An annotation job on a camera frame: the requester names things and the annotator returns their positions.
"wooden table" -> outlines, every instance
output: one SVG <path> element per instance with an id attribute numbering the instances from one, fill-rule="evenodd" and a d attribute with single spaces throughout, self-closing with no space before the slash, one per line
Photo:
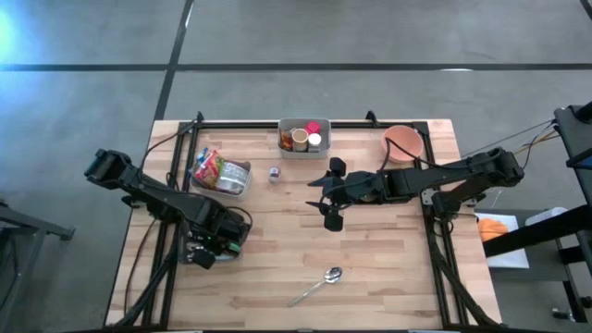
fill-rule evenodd
<path id="1" fill-rule="evenodd" d="M 150 146 L 175 133 L 178 124 L 156 121 Z M 428 125 L 437 162 L 459 159 L 450 120 L 428 120 Z M 341 157 L 348 172 L 377 170 L 384 156 L 382 132 L 334 129 L 329 157 Z M 207 146 L 227 158 L 252 163 L 253 185 L 247 199 L 225 204 L 247 209 L 253 215 L 254 226 L 239 261 L 216 263 L 210 270 L 197 265 L 178 266 L 169 328 L 441 328 L 418 199 L 406 204 L 351 207 L 344 211 L 344 230 L 327 231 L 318 210 L 304 202 L 320 197 L 320 189 L 307 187 L 306 183 L 324 174 L 328 159 L 283 160 L 277 140 L 277 133 L 269 129 L 200 130 L 198 151 Z M 146 174 L 165 182 L 174 144 L 174 140 L 162 144 L 148 156 Z M 273 166 L 281 167 L 277 185 L 267 181 Z M 107 324 L 123 315 L 130 267 L 151 222 L 144 210 L 132 213 Z M 475 219 L 462 216 L 454 223 L 452 238 L 462 283 L 486 313 L 500 321 Z M 149 279 L 156 234 L 157 226 L 136 269 L 129 303 L 139 296 Z M 323 286 L 294 308 L 286 307 L 331 266 L 343 267 L 341 282 Z M 456 318 L 449 286 L 447 290 L 450 311 Z M 161 300 L 162 292 L 156 295 L 154 321 L 160 315 Z"/>

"pink bowl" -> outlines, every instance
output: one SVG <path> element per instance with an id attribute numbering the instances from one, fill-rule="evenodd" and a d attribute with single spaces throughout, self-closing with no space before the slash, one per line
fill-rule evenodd
<path id="1" fill-rule="evenodd" d="M 397 125 L 385 130 L 385 133 L 382 135 L 382 148 L 384 149 L 385 154 L 387 153 L 386 138 L 393 140 L 413 156 L 419 157 L 424 152 L 424 141 L 422 140 L 422 137 L 417 134 L 414 129 L 408 126 Z M 413 158 L 402 152 L 392 143 L 390 143 L 390 156 L 388 159 L 395 163 L 413 161 Z"/>

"metal spoon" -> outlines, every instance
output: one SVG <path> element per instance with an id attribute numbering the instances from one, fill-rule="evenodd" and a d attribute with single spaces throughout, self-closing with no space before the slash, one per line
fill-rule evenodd
<path id="1" fill-rule="evenodd" d="M 325 283 L 328 283 L 328 284 L 337 283 L 341 279 L 342 274 L 343 274 L 343 270 L 341 269 L 341 267 L 333 267 L 333 268 L 329 269 L 327 272 L 325 272 L 325 275 L 323 276 L 322 281 L 319 281 L 317 284 L 312 286 L 309 290 L 305 291 L 302 296 L 299 296 L 299 297 L 293 299 L 290 303 L 288 303 L 288 307 L 292 307 L 292 306 L 298 304 L 306 296 L 308 296 L 311 292 L 315 291 L 316 289 L 318 289 L 319 287 L 321 287 Z"/>

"orange object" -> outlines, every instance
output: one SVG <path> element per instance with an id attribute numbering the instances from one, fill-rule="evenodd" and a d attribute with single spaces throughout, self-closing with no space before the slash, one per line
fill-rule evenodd
<path id="1" fill-rule="evenodd" d="M 508 227 L 504 226 L 503 223 L 491 218 L 479 219 L 477 227 L 479 228 L 481 241 L 489 241 L 505 233 L 508 233 Z"/>
<path id="2" fill-rule="evenodd" d="M 419 157 L 424 152 L 424 141 L 422 137 L 408 126 L 397 125 L 385 130 L 385 133 L 382 135 L 382 148 L 385 150 L 385 153 L 387 152 L 386 138 L 393 140 L 413 156 Z M 413 161 L 411 156 L 401 151 L 392 143 L 390 143 L 390 156 L 388 159 L 395 163 Z"/>

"small bottle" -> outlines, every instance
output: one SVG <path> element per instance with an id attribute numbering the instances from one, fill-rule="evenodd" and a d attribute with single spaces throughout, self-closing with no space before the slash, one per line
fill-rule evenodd
<path id="1" fill-rule="evenodd" d="M 272 166 L 269 168 L 269 182 L 272 184 L 279 183 L 279 175 L 281 174 L 281 170 L 279 166 Z"/>
<path id="2" fill-rule="evenodd" d="M 320 153 L 321 152 L 321 136 L 317 133 L 313 133 L 308 136 L 308 153 Z"/>

